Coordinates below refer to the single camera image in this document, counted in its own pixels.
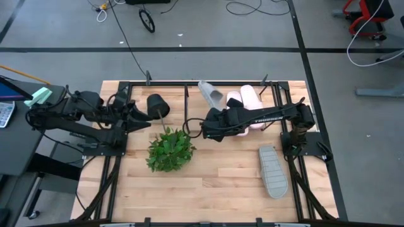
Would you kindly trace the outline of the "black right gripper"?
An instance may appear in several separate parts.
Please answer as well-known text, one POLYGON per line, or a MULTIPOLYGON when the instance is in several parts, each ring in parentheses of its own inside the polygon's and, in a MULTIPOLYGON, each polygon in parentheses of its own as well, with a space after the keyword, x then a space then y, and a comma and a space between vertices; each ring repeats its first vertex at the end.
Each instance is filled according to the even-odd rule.
POLYGON ((221 142, 224 137, 245 133, 249 117, 244 104, 235 98, 230 98, 226 106, 228 109, 219 111, 211 108, 208 111, 205 120, 201 123, 204 139, 221 142))

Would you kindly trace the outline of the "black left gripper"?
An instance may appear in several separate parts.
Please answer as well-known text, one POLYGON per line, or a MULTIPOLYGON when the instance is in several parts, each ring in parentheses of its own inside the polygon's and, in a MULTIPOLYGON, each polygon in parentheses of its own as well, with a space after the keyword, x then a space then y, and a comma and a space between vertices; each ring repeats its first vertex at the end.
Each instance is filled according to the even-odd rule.
POLYGON ((112 147, 123 146, 130 132, 150 127, 151 124, 147 121, 153 120, 137 108, 136 101, 128 97, 127 90, 121 90, 115 94, 112 103, 112 119, 112 147))

